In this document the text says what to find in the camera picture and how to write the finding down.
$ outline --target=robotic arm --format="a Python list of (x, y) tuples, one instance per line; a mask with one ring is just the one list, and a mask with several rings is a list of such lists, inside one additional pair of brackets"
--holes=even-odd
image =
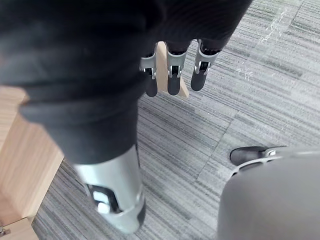
[(146, 214), (137, 102), (145, 91), (157, 94), (156, 43), (166, 42), (175, 95), (190, 41), (199, 40), (191, 80), (198, 91), (251, 1), (1, 3), (0, 84), (26, 91), (20, 113), (43, 125), (97, 211), (123, 233)]

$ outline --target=light wood panel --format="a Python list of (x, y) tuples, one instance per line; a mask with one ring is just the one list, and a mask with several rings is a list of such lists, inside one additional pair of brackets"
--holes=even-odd
[(5, 226), (5, 229), (10, 229), (11, 233), (1, 237), (1, 240), (39, 240), (26, 218)]
[(0, 189), (22, 218), (37, 213), (62, 159), (39, 125), (16, 115), (0, 152)]
[[(167, 67), (167, 47), (163, 41), (160, 41), (156, 50), (156, 83), (158, 91), (168, 92), (168, 67)], [(180, 78), (179, 96), (189, 97), (189, 91), (183, 80)]]
[(17, 210), (12, 206), (7, 197), (0, 191), (0, 223), (8, 225), (21, 219)]
[(0, 86), (0, 149), (17, 114), (25, 93), (19, 88)]

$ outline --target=gray carpet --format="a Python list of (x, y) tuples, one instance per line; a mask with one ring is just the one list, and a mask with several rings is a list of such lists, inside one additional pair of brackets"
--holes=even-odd
[[(231, 149), (320, 144), (320, 2), (255, 0), (200, 92), (139, 103), (144, 226), (122, 235), (63, 162), (35, 218), (40, 240), (213, 240)], [(184, 79), (190, 86), (195, 42)]]

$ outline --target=black fabric sleeve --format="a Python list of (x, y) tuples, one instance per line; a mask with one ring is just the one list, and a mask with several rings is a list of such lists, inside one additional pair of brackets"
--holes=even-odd
[(0, 83), (26, 90), (20, 113), (69, 161), (113, 159), (136, 143), (140, 58), (161, 14), (155, 1), (1, 2)]

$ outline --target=wooden furniture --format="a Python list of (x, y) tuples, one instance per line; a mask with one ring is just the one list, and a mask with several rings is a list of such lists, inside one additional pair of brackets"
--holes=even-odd
[[(166, 46), (160, 42), (157, 48), (159, 91), (167, 91), (167, 82)], [(189, 95), (182, 78), (178, 95)], [(24, 232), (30, 237), (19, 238), (11, 233), (0, 240), (36, 239), (30, 222), (64, 157), (41, 126), (26, 122), (18, 114), (17, 107), (25, 97), (21, 89), (0, 86), (0, 223), (11, 228), (12, 233)]]

